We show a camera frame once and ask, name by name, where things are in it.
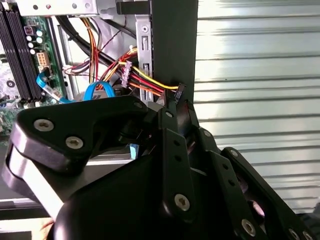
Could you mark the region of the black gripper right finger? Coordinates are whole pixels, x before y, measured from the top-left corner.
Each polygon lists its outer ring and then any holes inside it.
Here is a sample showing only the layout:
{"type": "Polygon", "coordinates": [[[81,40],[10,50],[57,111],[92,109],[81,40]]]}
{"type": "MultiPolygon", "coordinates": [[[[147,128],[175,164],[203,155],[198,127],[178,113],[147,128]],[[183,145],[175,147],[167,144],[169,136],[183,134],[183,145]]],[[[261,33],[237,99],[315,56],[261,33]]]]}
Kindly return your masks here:
{"type": "Polygon", "coordinates": [[[290,209],[249,162],[234,148],[220,150],[214,137],[199,126],[191,102],[185,110],[199,146],[209,156],[236,237],[242,240],[314,240],[312,230],[290,209]]]}

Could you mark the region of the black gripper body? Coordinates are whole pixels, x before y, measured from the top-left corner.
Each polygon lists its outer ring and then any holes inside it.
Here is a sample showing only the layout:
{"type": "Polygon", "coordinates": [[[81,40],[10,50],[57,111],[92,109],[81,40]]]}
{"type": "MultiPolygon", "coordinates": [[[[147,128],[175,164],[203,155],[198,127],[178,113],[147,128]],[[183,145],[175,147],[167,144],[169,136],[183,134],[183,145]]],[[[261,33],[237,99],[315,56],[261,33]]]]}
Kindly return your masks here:
{"type": "Polygon", "coordinates": [[[75,192],[53,240],[248,240],[213,181],[186,156],[143,156],[75,192]]]}

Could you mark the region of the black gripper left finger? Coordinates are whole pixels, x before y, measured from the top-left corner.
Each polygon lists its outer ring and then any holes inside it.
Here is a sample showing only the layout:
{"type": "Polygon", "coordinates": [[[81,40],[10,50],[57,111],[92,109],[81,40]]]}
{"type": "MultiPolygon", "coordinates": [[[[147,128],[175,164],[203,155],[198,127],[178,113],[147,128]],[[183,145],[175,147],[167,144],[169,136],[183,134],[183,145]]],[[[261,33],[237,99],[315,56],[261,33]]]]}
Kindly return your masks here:
{"type": "Polygon", "coordinates": [[[186,141],[172,101],[154,110],[127,95],[23,110],[12,127],[5,165],[12,189],[38,201],[57,222],[84,206],[131,212],[144,195],[168,218],[193,219],[186,141]],[[86,170],[90,159],[129,144],[144,153],[112,175],[86,170]]]}

